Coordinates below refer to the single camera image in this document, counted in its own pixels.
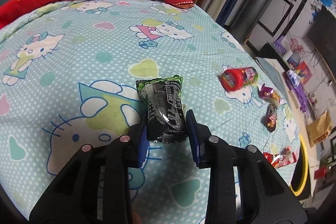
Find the purple snack wrapper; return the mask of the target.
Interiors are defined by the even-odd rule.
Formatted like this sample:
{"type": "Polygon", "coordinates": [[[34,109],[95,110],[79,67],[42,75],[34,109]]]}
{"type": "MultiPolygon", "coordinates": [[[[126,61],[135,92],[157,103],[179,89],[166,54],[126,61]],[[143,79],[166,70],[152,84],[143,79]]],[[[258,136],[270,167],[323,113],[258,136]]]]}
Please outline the purple snack wrapper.
{"type": "Polygon", "coordinates": [[[263,84],[259,90],[259,97],[275,106],[280,106],[283,103],[280,93],[265,84],[263,84]]]}

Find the black wall television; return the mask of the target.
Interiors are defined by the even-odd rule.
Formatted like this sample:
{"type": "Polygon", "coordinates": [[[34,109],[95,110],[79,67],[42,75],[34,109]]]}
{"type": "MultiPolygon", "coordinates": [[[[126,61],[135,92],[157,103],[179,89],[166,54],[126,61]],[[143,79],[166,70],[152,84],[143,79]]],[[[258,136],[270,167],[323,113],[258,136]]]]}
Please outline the black wall television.
{"type": "Polygon", "coordinates": [[[322,6],[307,33],[307,38],[329,63],[335,62],[335,24],[335,16],[322,6]]]}

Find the dark chocolate bar wrapper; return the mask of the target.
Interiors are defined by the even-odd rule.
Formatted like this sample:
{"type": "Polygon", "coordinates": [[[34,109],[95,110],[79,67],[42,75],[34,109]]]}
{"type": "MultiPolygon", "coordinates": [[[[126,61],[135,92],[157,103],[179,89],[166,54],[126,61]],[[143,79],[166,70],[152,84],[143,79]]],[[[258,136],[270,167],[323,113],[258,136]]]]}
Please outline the dark chocolate bar wrapper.
{"type": "Polygon", "coordinates": [[[270,104],[268,106],[266,116],[264,118],[264,124],[266,129],[269,132],[274,132],[277,126],[277,106],[274,104],[270,104]]]}

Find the black green snack packet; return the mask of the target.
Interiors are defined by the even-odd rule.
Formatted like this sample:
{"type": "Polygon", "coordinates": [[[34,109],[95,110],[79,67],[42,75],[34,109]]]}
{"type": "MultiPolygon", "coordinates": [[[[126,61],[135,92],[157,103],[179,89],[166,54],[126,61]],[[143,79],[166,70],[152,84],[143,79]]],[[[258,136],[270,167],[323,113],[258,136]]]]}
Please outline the black green snack packet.
{"type": "Polygon", "coordinates": [[[183,142],[187,138],[182,109],[183,77],[137,80],[138,95],[146,103],[147,139],[158,143],[183,142]]]}

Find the brown paper bag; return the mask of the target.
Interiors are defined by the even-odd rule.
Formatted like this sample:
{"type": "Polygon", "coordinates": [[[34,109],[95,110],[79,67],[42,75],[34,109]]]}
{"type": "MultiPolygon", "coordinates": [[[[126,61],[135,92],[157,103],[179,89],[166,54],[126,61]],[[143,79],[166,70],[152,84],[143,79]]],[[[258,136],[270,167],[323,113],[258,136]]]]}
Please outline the brown paper bag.
{"type": "Polygon", "coordinates": [[[334,126],[330,118],[330,113],[326,110],[315,121],[306,126],[310,146],[313,147],[325,140],[330,135],[333,128],[334,126]]]}

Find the Hello Kitty bed sheet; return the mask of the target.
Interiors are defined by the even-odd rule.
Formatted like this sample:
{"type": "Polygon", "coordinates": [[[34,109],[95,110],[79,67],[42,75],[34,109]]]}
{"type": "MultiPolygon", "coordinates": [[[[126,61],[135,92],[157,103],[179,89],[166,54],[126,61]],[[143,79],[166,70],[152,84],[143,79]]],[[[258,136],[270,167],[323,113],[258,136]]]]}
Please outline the Hello Kitty bed sheet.
{"type": "Polygon", "coordinates": [[[25,218],[84,144],[109,144],[139,121],[137,80],[179,75],[182,108],[230,145],[299,151],[298,128],[282,101],[278,124],[258,84],[229,93],[228,68],[257,67],[201,8],[150,0],[56,2],[1,29],[1,186],[25,218]]]}

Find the white blue tissue pack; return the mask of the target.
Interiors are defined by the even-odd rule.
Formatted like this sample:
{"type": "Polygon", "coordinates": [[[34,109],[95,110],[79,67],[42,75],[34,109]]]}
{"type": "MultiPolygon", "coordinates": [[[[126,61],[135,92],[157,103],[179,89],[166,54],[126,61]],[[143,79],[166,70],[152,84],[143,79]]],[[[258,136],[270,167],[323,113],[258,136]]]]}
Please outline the white blue tissue pack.
{"type": "Polygon", "coordinates": [[[295,71],[288,70],[286,72],[286,75],[288,76],[288,79],[293,86],[298,86],[301,83],[301,77],[299,77],[299,75],[295,71]]]}

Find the silver tower air conditioner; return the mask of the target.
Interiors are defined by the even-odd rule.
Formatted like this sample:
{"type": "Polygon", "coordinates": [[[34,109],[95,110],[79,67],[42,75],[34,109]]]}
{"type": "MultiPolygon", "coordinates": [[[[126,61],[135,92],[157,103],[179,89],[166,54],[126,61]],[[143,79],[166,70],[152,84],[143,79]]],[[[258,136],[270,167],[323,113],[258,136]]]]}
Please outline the silver tower air conditioner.
{"type": "Polygon", "coordinates": [[[246,0],[231,25],[231,35],[244,44],[272,0],[246,0]]]}

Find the red snack wrapper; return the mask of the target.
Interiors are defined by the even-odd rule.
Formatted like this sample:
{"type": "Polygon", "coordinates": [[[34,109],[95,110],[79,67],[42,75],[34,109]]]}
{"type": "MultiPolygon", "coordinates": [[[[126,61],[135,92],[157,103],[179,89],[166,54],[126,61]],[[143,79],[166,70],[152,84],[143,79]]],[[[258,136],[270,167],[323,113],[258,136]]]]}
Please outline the red snack wrapper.
{"type": "Polygon", "coordinates": [[[298,150],[292,151],[290,147],[285,147],[282,153],[271,154],[263,152],[263,155],[275,169],[294,164],[298,161],[298,150]]]}

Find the coffee table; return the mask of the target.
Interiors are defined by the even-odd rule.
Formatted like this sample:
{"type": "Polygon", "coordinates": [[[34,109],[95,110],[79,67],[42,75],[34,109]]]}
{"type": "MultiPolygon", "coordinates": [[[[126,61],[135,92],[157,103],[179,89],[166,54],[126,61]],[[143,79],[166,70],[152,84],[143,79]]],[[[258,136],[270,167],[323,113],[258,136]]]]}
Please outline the coffee table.
{"type": "Polygon", "coordinates": [[[268,75],[274,83],[276,89],[284,96],[286,102],[290,106],[294,119],[297,122],[300,135],[306,143],[309,143],[309,138],[306,130],[306,113],[300,109],[300,104],[294,91],[290,90],[285,80],[285,71],[276,59],[264,59],[262,57],[255,58],[256,63],[268,75]]]}

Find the red candy bottle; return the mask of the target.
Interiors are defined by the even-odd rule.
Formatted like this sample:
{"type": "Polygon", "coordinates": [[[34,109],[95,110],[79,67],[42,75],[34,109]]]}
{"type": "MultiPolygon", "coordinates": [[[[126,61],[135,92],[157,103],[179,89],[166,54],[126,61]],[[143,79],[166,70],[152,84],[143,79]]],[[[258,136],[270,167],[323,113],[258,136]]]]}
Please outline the red candy bottle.
{"type": "Polygon", "coordinates": [[[256,69],[253,67],[227,68],[221,74],[219,80],[226,91],[234,92],[256,84],[258,76],[256,69]]]}

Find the colourful picture board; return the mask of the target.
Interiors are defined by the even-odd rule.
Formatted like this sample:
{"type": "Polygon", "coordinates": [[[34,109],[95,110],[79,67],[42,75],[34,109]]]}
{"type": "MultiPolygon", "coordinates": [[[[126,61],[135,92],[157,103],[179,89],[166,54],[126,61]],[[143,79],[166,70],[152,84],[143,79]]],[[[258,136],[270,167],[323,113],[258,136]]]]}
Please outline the colourful picture board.
{"type": "Polygon", "coordinates": [[[300,62],[294,69],[295,73],[299,76],[300,81],[303,85],[313,77],[313,74],[305,61],[300,62]]]}

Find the red potted plant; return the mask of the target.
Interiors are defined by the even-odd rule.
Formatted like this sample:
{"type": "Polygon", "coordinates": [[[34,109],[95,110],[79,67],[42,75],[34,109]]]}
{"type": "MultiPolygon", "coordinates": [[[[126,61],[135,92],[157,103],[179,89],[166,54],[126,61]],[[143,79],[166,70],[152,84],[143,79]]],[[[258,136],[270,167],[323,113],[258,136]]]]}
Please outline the red potted plant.
{"type": "Polygon", "coordinates": [[[319,169],[314,172],[314,179],[318,180],[327,175],[327,173],[332,169],[335,165],[335,155],[329,154],[322,157],[320,160],[319,169]]]}

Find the purple box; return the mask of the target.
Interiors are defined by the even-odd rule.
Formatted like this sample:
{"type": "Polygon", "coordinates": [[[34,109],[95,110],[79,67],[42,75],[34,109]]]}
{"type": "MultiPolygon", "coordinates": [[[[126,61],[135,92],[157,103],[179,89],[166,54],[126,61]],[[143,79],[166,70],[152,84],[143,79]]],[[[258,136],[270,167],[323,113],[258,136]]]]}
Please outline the purple box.
{"type": "Polygon", "coordinates": [[[280,36],[275,42],[274,42],[274,47],[276,50],[280,53],[280,55],[284,56],[284,54],[287,52],[287,49],[285,46],[282,44],[282,40],[284,39],[284,36],[280,36]]]}

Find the white cylinder cup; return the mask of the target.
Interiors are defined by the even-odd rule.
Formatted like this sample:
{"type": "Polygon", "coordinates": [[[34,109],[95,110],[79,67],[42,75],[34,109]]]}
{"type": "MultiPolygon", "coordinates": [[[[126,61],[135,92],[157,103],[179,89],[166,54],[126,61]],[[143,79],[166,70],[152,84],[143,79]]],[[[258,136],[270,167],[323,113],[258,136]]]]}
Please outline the white cylinder cup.
{"type": "Polygon", "coordinates": [[[286,51],[283,56],[282,56],[282,60],[283,61],[288,61],[290,59],[290,57],[292,56],[293,52],[291,50],[286,51]]]}

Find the yellow rimmed trash bin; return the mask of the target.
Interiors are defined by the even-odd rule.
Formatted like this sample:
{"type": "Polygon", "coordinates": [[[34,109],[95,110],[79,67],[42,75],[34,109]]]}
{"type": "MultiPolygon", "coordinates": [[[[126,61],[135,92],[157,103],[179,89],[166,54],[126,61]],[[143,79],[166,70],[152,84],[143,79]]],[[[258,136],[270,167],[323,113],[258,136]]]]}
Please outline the yellow rimmed trash bin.
{"type": "Polygon", "coordinates": [[[309,161],[304,138],[299,134],[300,149],[298,161],[290,182],[290,189],[299,198],[310,189],[309,161]]]}

